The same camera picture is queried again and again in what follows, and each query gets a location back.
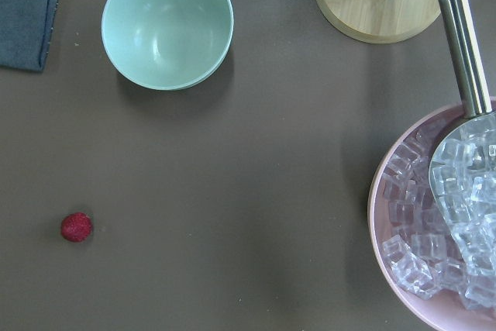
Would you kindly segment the red strawberry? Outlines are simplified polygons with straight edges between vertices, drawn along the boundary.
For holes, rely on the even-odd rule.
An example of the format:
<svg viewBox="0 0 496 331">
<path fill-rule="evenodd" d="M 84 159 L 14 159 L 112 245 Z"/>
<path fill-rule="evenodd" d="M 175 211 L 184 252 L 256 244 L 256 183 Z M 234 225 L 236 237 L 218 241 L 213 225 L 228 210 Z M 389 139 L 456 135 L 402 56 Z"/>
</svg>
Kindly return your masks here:
<svg viewBox="0 0 496 331">
<path fill-rule="evenodd" d="M 83 212 L 66 216 L 60 224 L 61 236 L 72 243 L 85 241 L 91 235 L 92 230 L 91 218 Z"/>
</svg>

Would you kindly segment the steel ice scoop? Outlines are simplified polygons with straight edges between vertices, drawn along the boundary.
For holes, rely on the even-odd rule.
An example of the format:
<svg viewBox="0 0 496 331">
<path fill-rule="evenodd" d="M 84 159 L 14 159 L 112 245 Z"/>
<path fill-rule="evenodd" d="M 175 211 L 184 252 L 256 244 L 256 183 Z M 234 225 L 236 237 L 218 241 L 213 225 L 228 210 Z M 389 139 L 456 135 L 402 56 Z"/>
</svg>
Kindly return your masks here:
<svg viewBox="0 0 496 331">
<path fill-rule="evenodd" d="M 484 142 L 495 134 L 495 111 L 482 64 L 469 0 L 439 0 L 462 103 L 461 117 L 441 132 L 433 147 L 429 185 L 450 233 L 475 229 L 480 209 L 474 182 L 489 172 Z"/>
</svg>

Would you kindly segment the mint green bowl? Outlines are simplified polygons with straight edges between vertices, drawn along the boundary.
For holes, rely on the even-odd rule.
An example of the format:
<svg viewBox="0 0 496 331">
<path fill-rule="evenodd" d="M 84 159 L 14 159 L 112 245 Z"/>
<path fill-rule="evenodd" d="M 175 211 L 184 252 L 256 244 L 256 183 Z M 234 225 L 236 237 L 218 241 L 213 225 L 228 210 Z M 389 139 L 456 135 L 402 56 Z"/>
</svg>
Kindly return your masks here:
<svg viewBox="0 0 496 331">
<path fill-rule="evenodd" d="M 228 53 L 233 29 L 231 0 L 107 0 L 101 24 L 114 68 L 162 91 L 209 78 Z"/>
</svg>

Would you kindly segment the folded grey cloth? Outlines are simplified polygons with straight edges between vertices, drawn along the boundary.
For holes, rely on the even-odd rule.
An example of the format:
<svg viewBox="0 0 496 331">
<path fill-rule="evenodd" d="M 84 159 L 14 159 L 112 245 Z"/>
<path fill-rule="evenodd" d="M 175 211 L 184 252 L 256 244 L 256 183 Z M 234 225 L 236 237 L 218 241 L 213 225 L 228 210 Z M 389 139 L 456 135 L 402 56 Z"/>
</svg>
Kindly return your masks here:
<svg viewBox="0 0 496 331">
<path fill-rule="evenodd" d="M 58 0 L 1 0 L 1 65 L 41 72 Z"/>
</svg>

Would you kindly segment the pink bowl of ice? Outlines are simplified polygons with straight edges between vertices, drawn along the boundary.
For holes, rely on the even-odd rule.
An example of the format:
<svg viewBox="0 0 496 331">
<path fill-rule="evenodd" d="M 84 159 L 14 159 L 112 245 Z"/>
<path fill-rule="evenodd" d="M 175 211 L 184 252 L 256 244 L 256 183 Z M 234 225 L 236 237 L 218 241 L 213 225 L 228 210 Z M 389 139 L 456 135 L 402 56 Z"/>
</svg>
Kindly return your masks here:
<svg viewBox="0 0 496 331">
<path fill-rule="evenodd" d="M 436 141 L 462 116 L 460 104 L 437 109 L 386 153 L 369 193 L 370 236 L 387 282 L 423 322 L 436 330 L 493 330 L 492 305 L 461 294 L 469 277 L 428 183 Z"/>
</svg>

